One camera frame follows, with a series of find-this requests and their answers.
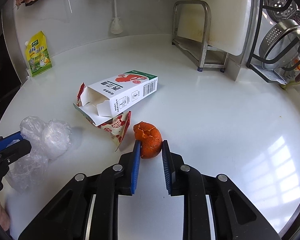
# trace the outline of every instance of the yellow pouch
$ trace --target yellow pouch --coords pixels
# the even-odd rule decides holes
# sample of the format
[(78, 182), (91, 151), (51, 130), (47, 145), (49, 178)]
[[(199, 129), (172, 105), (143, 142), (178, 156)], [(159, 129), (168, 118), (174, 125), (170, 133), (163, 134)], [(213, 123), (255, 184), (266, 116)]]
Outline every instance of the yellow pouch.
[(26, 57), (33, 77), (52, 67), (46, 36), (42, 31), (39, 31), (28, 42)]

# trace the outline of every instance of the torn cardboard box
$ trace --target torn cardboard box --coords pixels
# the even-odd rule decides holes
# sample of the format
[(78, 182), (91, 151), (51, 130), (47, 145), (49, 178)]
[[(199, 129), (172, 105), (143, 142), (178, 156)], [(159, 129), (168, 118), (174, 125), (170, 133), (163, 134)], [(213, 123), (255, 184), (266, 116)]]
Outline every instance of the torn cardboard box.
[[(75, 108), (77, 108), (79, 111), (81, 111), (81, 109), (79, 107), (82, 106), (80, 96), (85, 87), (86, 86), (83, 83), (80, 87), (80, 90), (79, 90), (79, 93), (77, 96), (78, 102), (75, 105)], [(95, 123), (93, 122), (93, 120), (89, 116), (87, 116), (82, 111), (81, 111), (81, 113), (88, 119), (88, 121), (91, 124), (96, 126)], [(118, 149), (127, 130), (128, 130), (128, 127), (130, 125), (130, 118), (131, 118), (131, 111), (128, 111), (125, 114), (124, 113), (119, 114), (117, 117), (112, 118), (112, 119), (108, 120), (107, 122), (104, 122), (103, 124), (98, 125), (97, 127), (110, 133), (111, 139), (114, 142), (114, 144), (117, 146), (117, 149)]]
[(74, 107), (98, 126), (154, 93), (157, 84), (157, 76), (132, 70), (82, 87)]

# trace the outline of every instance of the barcode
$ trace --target barcode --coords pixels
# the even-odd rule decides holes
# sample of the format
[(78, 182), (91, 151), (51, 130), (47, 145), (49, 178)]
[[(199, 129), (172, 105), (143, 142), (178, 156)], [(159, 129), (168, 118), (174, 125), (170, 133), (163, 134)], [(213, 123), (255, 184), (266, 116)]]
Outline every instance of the barcode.
[(150, 83), (143, 86), (143, 96), (151, 93), (155, 90), (155, 85), (157, 84), (157, 80), (153, 80)]

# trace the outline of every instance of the white carton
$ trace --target white carton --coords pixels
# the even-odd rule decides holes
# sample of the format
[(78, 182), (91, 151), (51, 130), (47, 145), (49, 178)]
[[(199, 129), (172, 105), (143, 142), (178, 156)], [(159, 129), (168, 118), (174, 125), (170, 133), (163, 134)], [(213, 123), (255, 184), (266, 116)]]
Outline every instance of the white carton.
[(74, 107), (98, 126), (157, 90), (158, 77), (132, 70), (84, 88)]

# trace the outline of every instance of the white cutting board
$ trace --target white cutting board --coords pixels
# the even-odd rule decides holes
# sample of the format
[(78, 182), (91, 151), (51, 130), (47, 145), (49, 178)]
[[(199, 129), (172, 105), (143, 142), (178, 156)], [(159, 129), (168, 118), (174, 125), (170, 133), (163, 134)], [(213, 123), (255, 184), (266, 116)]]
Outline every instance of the white cutting board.
[[(208, 44), (240, 55), (247, 34), (251, 0), (203, 0), (211, 9)], [(178, 36), (202, 41), (204, 10), (201, 5), (180, 5)]]

